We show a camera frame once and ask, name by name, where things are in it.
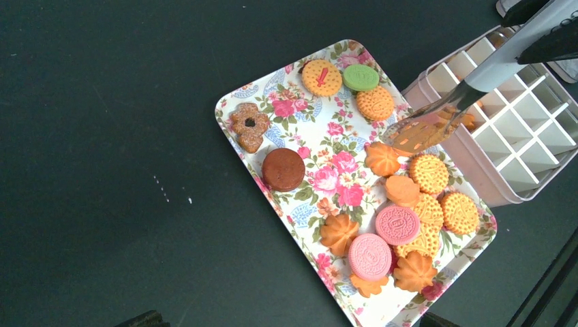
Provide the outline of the green macaron cookie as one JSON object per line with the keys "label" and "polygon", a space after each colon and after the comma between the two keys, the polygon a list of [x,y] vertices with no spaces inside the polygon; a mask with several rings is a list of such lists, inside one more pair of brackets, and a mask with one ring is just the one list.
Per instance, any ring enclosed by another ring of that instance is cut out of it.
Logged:
{"label": "green macaron cookie", "polygon": [[354,91],[370,91],[378,86],[379,81],[378,72],[367,65],[353,64],[343,71],[344,84]]}

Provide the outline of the orange swirl cookie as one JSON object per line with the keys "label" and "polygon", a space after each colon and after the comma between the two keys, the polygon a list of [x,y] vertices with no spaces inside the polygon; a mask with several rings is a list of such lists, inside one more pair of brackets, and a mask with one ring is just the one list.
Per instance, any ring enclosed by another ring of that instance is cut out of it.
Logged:
{"label": "orange swirl cookie", "polygon": [[365,165],[377,176],[389,177],[401,168],[399,155],[391,146],[373,142],[365,147],[365,152]]}

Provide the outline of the pink divided cookie tin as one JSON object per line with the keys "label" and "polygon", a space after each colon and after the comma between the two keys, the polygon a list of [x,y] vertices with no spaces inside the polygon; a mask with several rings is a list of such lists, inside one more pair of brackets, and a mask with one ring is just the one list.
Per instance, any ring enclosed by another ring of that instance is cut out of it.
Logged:
{"label": "pink divided cookie tin", "polygon": [[542,63],[531,64],[468,111],[459,128],[431,149],[453,162],[490,207],[532,200],[577,157],[577,102]]}

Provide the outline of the brown flower cookie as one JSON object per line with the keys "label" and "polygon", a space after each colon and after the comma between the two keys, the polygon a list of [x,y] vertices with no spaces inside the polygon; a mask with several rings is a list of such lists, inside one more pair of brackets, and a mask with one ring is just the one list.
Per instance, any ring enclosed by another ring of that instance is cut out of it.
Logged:
{"label": "brown flower cookie", "polygon": [[256,153],[263,142],[262,135],[269,128],[268,116],[259,111],[256,104],[242,103],[230,118],[241,147],[248,153]]}

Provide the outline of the metal tongs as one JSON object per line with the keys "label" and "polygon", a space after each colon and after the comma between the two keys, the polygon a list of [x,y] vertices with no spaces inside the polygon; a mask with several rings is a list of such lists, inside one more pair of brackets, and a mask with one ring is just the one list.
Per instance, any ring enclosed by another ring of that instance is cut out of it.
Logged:
{"label": "metal tongs", "polygon": [[450,137],[470,106],[528,65],[518,64],[517,57],[571,7],[569,0],[557,1],[559,5],[547,4],[446,95],[391,125],[382,136],[383,143],[414,154]]}

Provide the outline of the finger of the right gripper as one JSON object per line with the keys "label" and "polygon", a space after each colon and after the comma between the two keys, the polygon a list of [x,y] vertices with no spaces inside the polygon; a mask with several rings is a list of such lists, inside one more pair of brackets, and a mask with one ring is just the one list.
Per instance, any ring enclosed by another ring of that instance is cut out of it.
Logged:
{"label": "finger of the right gripper", "polygon": [[502,27],[523,25],[548,2],[548,0],[521,0],[506,11],[500,24]]}
{"label": "finger of the right gripper", "polygon": [[544,63],[577,58],[577,17],[565,19],[518,57],[518,64]]}

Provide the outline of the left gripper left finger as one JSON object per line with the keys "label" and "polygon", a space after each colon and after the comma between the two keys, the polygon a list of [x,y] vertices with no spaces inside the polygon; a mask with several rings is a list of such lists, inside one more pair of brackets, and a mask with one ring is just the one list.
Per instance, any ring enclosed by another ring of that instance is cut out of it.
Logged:
{"label": "left gripper left finger", "polygon": [[169,322],[163,320],[162,314],[156,310],[150,310],[132,319],[126,320],[115,327],[171,327]]}

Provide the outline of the floral cookie tray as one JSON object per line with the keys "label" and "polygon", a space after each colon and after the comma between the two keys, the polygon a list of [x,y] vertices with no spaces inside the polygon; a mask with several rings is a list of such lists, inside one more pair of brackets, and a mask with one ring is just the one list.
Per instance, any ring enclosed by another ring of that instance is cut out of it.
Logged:
{"label": "floral cookie tray", "polygon": [[[407,115],[409,105],[381,73],[380,84],[392,95],[395,110],[385,121],[368,121],[357,110],[356,96],[347,87],[331,97],[310,93],[301,78],[306,63],[307,58],[302,58],[223,96],[215,108],[216,121],[352,325],[411,326],[493,240],[495,218],[452,156],[440,146],[429,148],[427,152],[448,169],[444,192],[471,198],[479,225],[465,235],[447,229],[429,233],[430,244],[437,249],[433,267],[438,273],[422,294],[401,290],[389,282],[379,294],[361,296],[350,280],[346,257],[334,255],[322,245],[321,228],[328,216],[343,213],[359,225],[360,233],[374,231],[376,213],[387,205],[387,197],[382,179],[365,166],[365,147]],[[245,103],[255,105],[269,122],[263,143],[254,154],[241,148],[232,130],[231,114]],[[266,155],[281,148],[297,152],[305,165],[301,184],[287,192],[270,189],[261,173]]]}

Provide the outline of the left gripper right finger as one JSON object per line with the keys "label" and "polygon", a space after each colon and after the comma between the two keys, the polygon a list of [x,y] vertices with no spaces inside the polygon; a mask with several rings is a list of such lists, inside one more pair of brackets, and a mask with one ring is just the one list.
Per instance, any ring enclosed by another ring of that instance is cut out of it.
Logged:
{"label": "left gripper right finger", "polygon": [[419,322],[419,327],[461,327],[459,324],[453,323],[434,313],[424,314]]}

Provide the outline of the white pink sandwich cookie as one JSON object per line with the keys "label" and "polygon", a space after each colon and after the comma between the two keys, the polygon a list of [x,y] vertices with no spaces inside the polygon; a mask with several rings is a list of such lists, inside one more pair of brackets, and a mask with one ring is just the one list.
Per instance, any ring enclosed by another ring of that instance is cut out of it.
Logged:
{"label": "white pink sandwich cookie", "polygon": [[361,234],[351,243],[348,250],[352,272],[366,281],[379,281],[391,267],[391,249],[376,234]]}

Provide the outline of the yellow cracker with red mark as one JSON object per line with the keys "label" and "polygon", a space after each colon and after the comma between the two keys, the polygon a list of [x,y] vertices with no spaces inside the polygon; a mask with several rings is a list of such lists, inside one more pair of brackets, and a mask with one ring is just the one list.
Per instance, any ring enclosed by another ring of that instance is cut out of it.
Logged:
{"label": "yellow cracker with red mark", "polygon": [[314,95],[330,97],[341,89],[342,76],[331,62],[316,59],[304,65],[302,82],[305,88]]}

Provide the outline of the dark brown round cookie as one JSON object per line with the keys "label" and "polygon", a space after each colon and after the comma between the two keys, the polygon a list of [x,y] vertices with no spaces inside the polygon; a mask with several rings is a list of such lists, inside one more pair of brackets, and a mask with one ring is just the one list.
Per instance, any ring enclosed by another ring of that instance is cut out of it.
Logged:
{"label": "dark brown round cookie", "polygon": [[275,191],[291,191],[297,188],[305,176],[305,164],[301,156],[290,149],[272,150],[262,164],[262,177]]}

